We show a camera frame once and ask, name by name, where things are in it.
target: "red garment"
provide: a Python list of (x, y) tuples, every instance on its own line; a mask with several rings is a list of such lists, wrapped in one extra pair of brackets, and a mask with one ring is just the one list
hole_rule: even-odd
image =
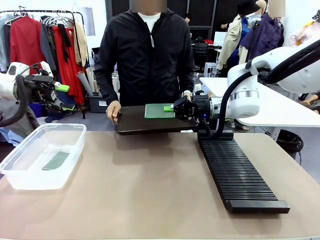
[(211, 39), (205, 39), (204, 42), (206, 44), (214, 44), (214, 41), (212, 41)]
[(10, 61), (31, 66), (46, 61), (41, 51), (41, 22), (26, 16), (13, 22), (10, 30)]
[(84, 68), (76, 63), (75, 45), (73, 38), (74, 29), (65, 29), (71, 42), (71, 46), (66, 47), (69, 55), (68, 62), (65, 61), (63, 54), (64, 46), (62, 43), (62, 35), (60, 29), (57, 26), (53, 26), (52, 30), (54, 32), (56, 55), (58, 59), (59, 72), (61, 75), (62, 83), (64, 85), (70, 86), (68, 94), (74, 96), (74, 100), (77, 104), (82, 104), (84, 102), (84, 87), (80, 79), (76, 75), (78, 74), (78, 72), (84, 71)]

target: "green object in water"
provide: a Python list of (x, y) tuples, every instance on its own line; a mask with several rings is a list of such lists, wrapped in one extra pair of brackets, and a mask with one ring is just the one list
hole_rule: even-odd
[(68, 85), (63, 85), (63, 84), (61, 84), (60, 87), (55, 87), (55, 90), (61, 91), (61, 92), (65, 92), (65, 93), (68, 92), (69, 89), (70, 89), (70, 86), (68, 86)]
[(49, 171), (60, 168), (61, 165), (65, 162), (69, 153), (60, 151), (58, 152), (43, 168), (42, 170)]
[(144, 111), (145, 119), (174, 119), (176, 117), (173, 111), (166, 111), (170, 109), (172, 103), (156, 103), (146, 104)]

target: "black jacket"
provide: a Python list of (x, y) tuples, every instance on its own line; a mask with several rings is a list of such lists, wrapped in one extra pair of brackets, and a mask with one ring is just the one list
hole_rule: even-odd
[(106, 26), (94, 71), (107, 104), (118, 100), (112, 84), (116, 63), (123, 107), (174, 103), (194, 87), (188, 24), (168, 9), (150, 34), (137, 13), (129, 10), (115, 16)]

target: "dark brown tray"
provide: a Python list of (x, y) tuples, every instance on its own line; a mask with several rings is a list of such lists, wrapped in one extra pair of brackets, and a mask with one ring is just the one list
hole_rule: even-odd
[(194, 119), (187, 122), (177, 118), (145, 119), (145, 108), (146, 106), (122, 107), (118, 125), (114, 125), (114, 130), (119, 135), (173, 133), (194, 130), (198, 125)]

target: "beige table surface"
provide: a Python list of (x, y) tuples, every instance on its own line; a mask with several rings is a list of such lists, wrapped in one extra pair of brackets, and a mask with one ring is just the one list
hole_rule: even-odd
[(291, 206), (289, 214), (229, 214), (194, 133), (87, 132), (63, 189), (17, 191), (0, 180), (0, 238), (320, 236), (320, 186), (270, 137), (242, 133), (235, 139), (278, 198)]

